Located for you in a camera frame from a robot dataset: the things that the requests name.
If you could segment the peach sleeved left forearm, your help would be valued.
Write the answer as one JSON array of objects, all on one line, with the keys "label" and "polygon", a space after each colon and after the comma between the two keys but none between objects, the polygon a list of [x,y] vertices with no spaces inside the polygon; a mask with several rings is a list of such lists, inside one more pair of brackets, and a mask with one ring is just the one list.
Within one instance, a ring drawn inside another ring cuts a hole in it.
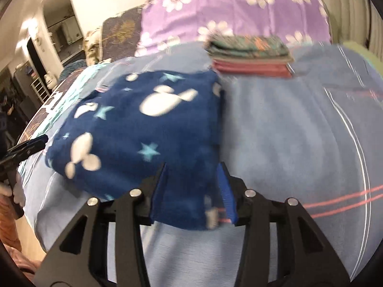
[{"label": "peach sleeved left forearm", "polygon": [[41,262],[29,260],[22,253],[21,242],[19,241],[16,221],[14,219],[14,210],[9,199],[3,195],[1,195],[0,205],[0,229],[1,241],[5,245],[5,249],[16,263],[16,266],[31,281]]}]

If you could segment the white gloved left hand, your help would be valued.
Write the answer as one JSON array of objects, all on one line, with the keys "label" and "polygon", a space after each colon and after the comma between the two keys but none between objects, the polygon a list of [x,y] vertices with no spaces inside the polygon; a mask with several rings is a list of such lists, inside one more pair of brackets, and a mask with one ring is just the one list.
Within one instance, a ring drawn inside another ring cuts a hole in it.
[{"label": "white gloved left hand", "polygon": [[0,194],[6,197],[13,196],[15,204],[18,204],[21,207],[25,206],[25,193],[21,175],[18,171],[16,172],[16,183],[13,188],[10,186],[8,179],[0,183]]}]

